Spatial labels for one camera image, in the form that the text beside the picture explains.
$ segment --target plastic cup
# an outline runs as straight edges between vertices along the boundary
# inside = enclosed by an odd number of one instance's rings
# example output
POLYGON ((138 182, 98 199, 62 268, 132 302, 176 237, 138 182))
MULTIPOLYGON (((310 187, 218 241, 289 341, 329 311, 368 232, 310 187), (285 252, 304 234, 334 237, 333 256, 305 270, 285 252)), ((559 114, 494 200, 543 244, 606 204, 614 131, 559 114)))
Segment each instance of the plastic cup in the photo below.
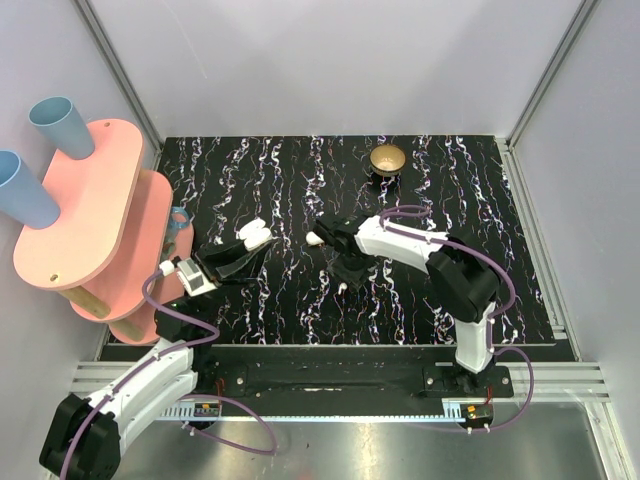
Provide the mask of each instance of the plastic cup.
POLYGON ((96 149, 87 124, 66 97, 51 97, 36 103, 29 121, 57 149, 75 160, 82 160, 96 149))
POLYGON ((0 210, 31 228, 46 228, 60 207, 40 181, 11 150, 0 150, 0 210))

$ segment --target white panel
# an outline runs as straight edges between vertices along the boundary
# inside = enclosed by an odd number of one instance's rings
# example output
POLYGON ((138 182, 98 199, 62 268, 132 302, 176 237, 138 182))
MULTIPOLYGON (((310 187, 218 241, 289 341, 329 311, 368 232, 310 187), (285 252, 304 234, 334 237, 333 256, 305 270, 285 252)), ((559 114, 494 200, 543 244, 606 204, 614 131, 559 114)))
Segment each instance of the white panel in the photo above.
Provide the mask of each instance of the white panel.
POLYGON ((579 3, 93 0, 165 136, 504 136, 579 3))
POLYGON ((640 467, 640 3, 601 2, 517 146, 582 354, 640 467))
MULTIPOLYGON (((71 2, 0 0, 0 148, 16 150, 40 178, 54 149, 27 115, 49 95, 71 98, 87 121, 133 121, 71 2)), ((102 330, 61 296, 17 276, 12 259, 20 228, 0 214, 0 476, 32 479, 41 472, 38 455, 55 408, 102 330)))

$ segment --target gold bowl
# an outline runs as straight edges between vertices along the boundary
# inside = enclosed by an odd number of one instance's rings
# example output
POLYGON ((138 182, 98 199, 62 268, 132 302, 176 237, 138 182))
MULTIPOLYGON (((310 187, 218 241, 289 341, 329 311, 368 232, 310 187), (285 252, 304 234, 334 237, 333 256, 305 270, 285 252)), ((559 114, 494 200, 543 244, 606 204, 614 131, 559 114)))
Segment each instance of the gold bowl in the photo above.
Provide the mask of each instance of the gold bowl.
POLYGON ((406 163, 404 152, 395 145, 380 145, 369 155, 371 169, 382 177, 393 177, 400 173, 406 163))

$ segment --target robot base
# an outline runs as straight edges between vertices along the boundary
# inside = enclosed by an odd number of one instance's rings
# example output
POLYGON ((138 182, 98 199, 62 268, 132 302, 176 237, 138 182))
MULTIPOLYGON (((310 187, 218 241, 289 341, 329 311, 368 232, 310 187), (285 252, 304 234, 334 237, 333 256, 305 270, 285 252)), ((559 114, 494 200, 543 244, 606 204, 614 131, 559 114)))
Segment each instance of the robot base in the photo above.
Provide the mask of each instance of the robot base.
POLYGON ((507 367, 490 365, 473 374, 459 365, 431 366, 422 369, 423 395, 427 398, 487 398, 491 386, 493 398, 512 398, 513 384, 507 367))

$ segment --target black marble table surface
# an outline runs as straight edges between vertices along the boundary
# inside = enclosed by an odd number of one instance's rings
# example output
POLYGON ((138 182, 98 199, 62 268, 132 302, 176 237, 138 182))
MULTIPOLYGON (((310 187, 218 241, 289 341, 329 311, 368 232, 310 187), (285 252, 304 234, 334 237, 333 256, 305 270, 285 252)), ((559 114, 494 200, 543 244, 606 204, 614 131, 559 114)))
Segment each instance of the black marble table surface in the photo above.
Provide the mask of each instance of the black marble table surface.
MULTIPOLYGON (((495 343, 553 343, 551 325, 498 148, 489 136, 169 138, 159 170, 174 205, 193 216, 195 248, 235 238, 261 217, 279 241, 252 287, 214 295, 210 321, 221 343, 449 344, 453 320, 425 274, 380 260, 370 283, 340 288, 327 271, 335 253, 308 247, 323 212, 418 204, 428 230, 470 229, 516 285, 516 305, 494 329, 495 343), (369 152, 394 144, 407 155, 399 177, 368 168, 369 152)), ((508 298, 502 287, 499 299, 508 298)))

